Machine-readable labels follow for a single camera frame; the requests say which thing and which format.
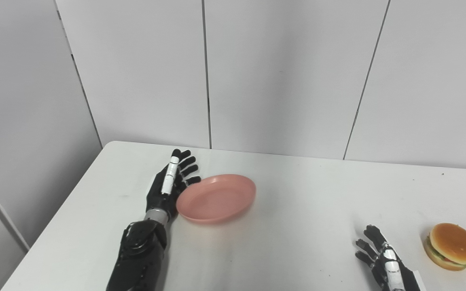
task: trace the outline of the prosthetic hand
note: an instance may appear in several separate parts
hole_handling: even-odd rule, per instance
[[[176,201],[187,186],[200,177],[186,177],[198,170],[190,151],[174,150],[170,163],[154,178],[146,196],[143,221],[123,232],[118,260],[107,291],[154,291],[167,246],[166,224],[177,214]]]
[[[376,226],[366,226],[364,235],[373,242],[377,251],[359,239],[355,244],[365,252],[357,251],[355,256],[370,267],[383,291],[426,291],[418,271],[412,272],[404,266]]]

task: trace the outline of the sesame-free bun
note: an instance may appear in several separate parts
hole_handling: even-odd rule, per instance
[[[459,271],[466,268],[466,230],[456,224],[440,223],[433,227],[424,248],[437,265]]]

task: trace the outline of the burger patty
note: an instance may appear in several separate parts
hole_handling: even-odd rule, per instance
[[[456,263],[455,261],[453,260],[449,260],[448,258],[444,257],[442,254],[440,254],[431,244],[431,237],[430,236],[427,236],[427,246],[429,247],[429,250],[431,250],[431,252],[437,256],[438,258],[444,260],[444,261],[447,261],[447,262],[450,262],[454,265],[458,265],[458,266],[463,266],[463,267],[466,267],[466,264],[460,264],[460,263]]]

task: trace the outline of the pink plate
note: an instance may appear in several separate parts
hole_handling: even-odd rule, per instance
[[[181,193],[176,206],[179,214],[189,221],[221,223],[247,210],[255,200],[255,193],[256,186],[248,177],[216,175],[190,185]]]

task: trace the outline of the table surface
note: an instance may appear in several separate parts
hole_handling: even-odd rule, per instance
[[[122,231],[144,217],[146,192],[173,149],[107,144],[2,290],[105,290]],[[192,152],[202,177],[246,175],[257,196],[223,225],[175,219],[158,290],[376,291],[354,256],[367,224],[381,228],[429,291],[466,290],[466,270],[444,270],[422,248],[436,223],[466,228],[466,169]]]

